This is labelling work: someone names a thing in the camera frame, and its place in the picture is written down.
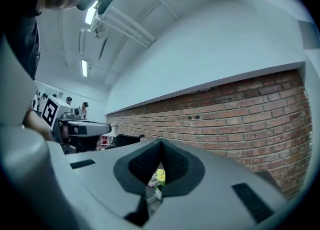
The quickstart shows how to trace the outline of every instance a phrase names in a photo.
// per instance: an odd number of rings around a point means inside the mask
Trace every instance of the yellow object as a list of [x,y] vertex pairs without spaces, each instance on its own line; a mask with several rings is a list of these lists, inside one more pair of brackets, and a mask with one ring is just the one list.
[[166,173],[163,169],[157,169],[156,171],[156,179],[163,182],[166,180]]

